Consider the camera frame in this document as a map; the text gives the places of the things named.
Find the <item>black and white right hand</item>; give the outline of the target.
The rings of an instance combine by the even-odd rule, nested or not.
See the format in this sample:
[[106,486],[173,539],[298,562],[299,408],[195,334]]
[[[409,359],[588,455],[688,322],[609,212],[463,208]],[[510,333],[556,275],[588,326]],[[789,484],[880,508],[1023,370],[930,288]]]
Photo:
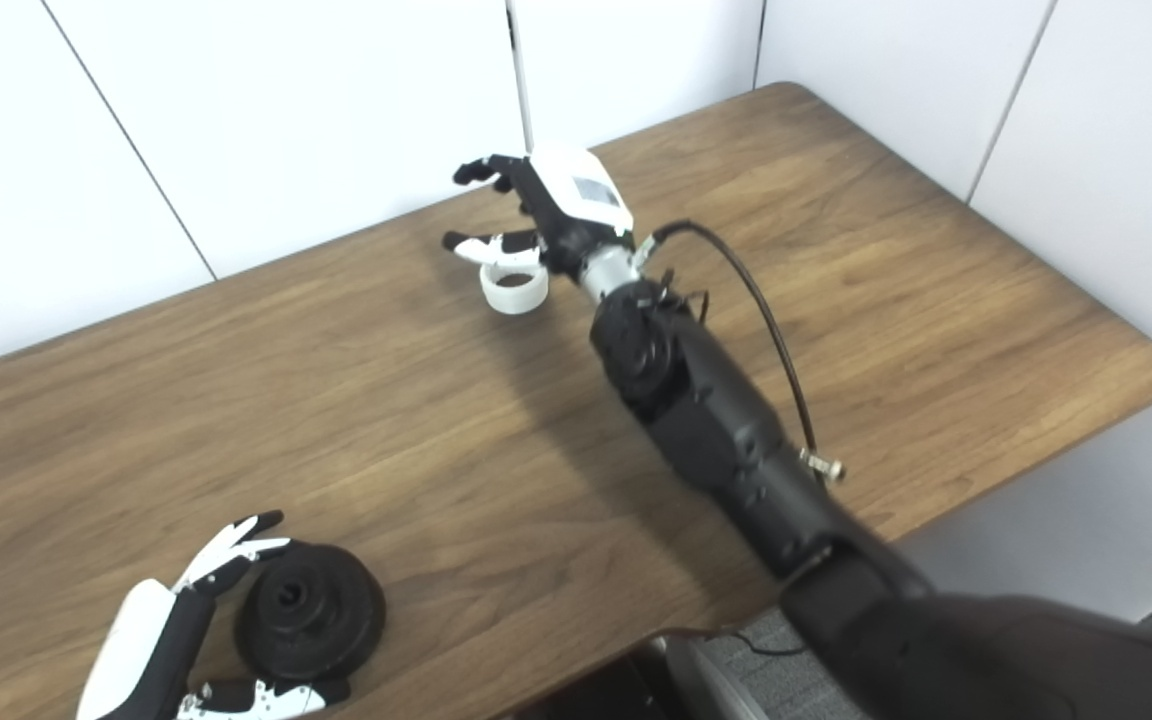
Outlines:
[[445,232],[444,250],[457,258],[502,270],[541,266],[577,283],[591,272],[631,265],[634,215],[602,160],[586,149],[545,145],[520,158],[485,156],[461,165],[453,181],[515,194],[532,223],[524,232]]

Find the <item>black and white left hand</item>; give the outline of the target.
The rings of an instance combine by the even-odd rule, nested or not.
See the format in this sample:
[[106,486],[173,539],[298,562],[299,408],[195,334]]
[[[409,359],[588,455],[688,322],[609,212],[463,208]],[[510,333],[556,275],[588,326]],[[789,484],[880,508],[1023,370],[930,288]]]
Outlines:
[[192,691],[189,674],[200,655],[221,594],[253,564],[297,546],[289,537],[262,539],[283,511],[233,521],[205,544],[177,582],[141,579],[123,598],[81,694],[78,719],[297,719],[342,705],[347,680],[278,682],[252,676],[206,682]]

